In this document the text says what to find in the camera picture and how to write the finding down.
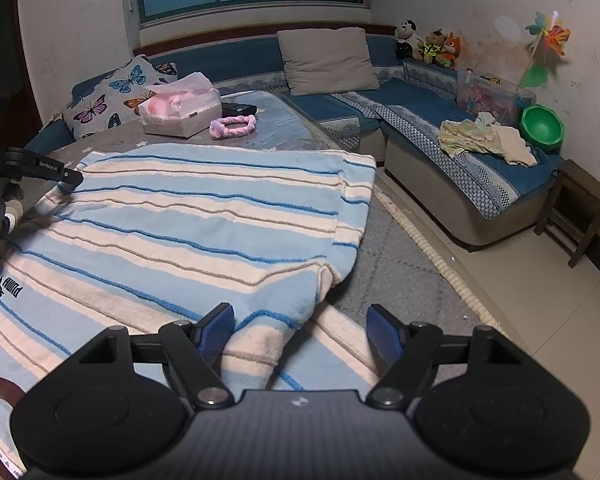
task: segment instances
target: beige pillow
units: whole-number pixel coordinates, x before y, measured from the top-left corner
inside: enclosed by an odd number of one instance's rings
[[[280,30],[278,43],[291,95],[380,88],[361,28]]]

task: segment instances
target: stuffed animal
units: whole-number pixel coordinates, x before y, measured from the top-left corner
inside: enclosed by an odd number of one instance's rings
[[[413,46],[407,40],[413,36],[416,31],[416,24],[411,20],[402,22],[395,29],[395,37],[398,41],[395,43],[395,56],[403,60],[406,57],[411,57],[413,53]]]
[[[460,56],[460,36],[450,33],[442,50],[443,52],[436,56],[436,63],[446,68],[455,68],[456,59]]]
[[[436,56],[442,54],[445,40],[446,36],[441,30],[433,30],[427,34],[424,42],[418,43],[418,49],[413,51],[413,59],[427,64],[433,63]]]

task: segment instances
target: butterfly pillow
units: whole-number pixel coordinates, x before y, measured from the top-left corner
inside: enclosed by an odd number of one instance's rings
[[[136,121],[140,103],[155,95],[144,87],[177,79],[175,63],[153,66],[145,56],[136,56],[69,104],[63,111],[64,122],[79,140]]]

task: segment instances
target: stool leg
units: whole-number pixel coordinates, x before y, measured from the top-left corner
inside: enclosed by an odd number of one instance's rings
[[[598,206],[598,212],[596,214],[596,217],[591,221],[591,224],[589,224],[587,232],[584,233],[584,236],[578,244],[578,247],[576,248],[575,252],[571,255],[571,259],[569,260],[569,266],[571,267],[571,269],[573,269],[573,267],[575,267],[575,265],[581,259],[582,255],[584,254],[584,251],[587,250],[587,247],[589,247],[589,244],[593,240],[593,237],[598,232],[598,229],[600,229],[600,206]]]
[[[549,216],[551,216],[551,211],[554,208],[558,197],[560,196],[560,192],[562,191],[562,186],[564,186],[564,176],[559,173],[558,178],[555,181],[554,186],[551,188],[549,196],[546,198],[546,201],[540,210],[540,214],[538,215],[538,222],[536,223],[536,228],[534,229],[536,235],[540,236],[542,232],[544,232],[546,224],[549,221]]]

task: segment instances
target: wooden stool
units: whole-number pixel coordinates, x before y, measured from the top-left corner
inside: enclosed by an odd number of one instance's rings
[[[578,207],[558,210],[559,201],[567,190],[592,204],[589,214]],[[569,266],[573,268],[600,229],[600,182],[571,159],[558,165],[558,178],[542,206],[534,232],[541,235],[549,222],[578,244],[569,260]]]

